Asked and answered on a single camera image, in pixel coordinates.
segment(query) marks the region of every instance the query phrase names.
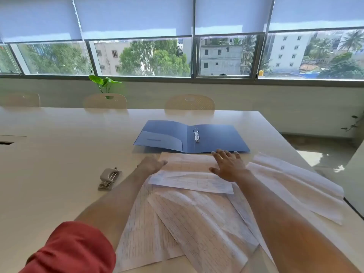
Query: red sleeve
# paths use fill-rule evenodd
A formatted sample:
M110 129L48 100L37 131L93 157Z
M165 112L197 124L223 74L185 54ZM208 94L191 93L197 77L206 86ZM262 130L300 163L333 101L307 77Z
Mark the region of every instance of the red sleeve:
M20 273L111 273L116 255L98 229L81 222L59 225Z

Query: beige chair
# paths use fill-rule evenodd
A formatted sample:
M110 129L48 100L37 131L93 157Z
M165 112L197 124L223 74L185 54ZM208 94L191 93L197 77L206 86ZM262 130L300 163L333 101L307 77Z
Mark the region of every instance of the beige chair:
M126 109L127 101L125 96L114 93L94 94L83 101L84 108L114 108Z
M40 107L37 93L11 93L0 98L2 106Z
M165 109L215 110L215 102L203 95L179 95L167 100Z

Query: person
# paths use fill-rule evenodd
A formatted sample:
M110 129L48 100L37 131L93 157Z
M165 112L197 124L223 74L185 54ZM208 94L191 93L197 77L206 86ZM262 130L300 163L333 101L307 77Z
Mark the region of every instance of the person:
M236 182L253 214L280 273L359 273L359 270L305 218L245 168L239 153L212 152L218 168L209 170ZM134 200L149 175L167 161L146 157L121 184L87 207L74 221L64 222L34 253L21 273L111 273L115 250Z

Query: table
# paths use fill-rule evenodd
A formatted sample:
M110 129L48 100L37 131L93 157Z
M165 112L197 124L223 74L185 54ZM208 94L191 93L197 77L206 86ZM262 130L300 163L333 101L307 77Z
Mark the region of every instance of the table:
M233 124L251 149L249 160L264 152L312 170L295 149L257 111L107 110L0 107L0 264L3 273L19 271L61 222L73 220L104 192L97 190L105 168L126 177L154 148L133 143L147 120L184 124ZM344 225L321 218L364 256L364 221L345 205ZM132 270L195 272L186 257ZM364 261L359 268L364 271ZM243 272L277 272L261 249Z

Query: hand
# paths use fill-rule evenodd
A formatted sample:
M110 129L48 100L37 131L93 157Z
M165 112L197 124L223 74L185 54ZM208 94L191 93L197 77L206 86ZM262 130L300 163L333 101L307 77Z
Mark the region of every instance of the hand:
M236 151L234 151L233 155L227 150L217 149L216 152L213 151L211 154L214 156L220 169L211 167L209 171L226 181L237 182L247 171L243 161L240 159L240 154Z
M147 156L140 162L136 170L149 176L157 173L167 163L168 162L166 160L158 161L154 155Z

